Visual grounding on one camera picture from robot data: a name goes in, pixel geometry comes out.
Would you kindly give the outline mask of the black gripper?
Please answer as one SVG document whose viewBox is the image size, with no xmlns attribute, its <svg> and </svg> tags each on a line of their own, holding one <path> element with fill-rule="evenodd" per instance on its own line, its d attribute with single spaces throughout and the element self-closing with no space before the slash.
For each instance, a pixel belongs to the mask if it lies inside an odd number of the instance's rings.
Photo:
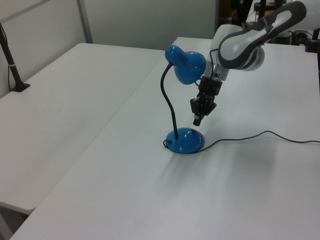
<svg viewBox="0 0 320 240">
<path fill-rule="evenodd" d="M 192 98 L 190 100 L 191 111 L 194 114 L 193 125 L 200 125 L 205 116 L 208 116 L 217 106 L 213 101 L 215 96 L 220 92 L 223 85 L 222 81 L 217 81 L 207 77 L 200 78 L 200 84 L 198 87 L 198 96 L 208 97 L 209 99 L 200 101 L 200 98 Z"/>
</svg>

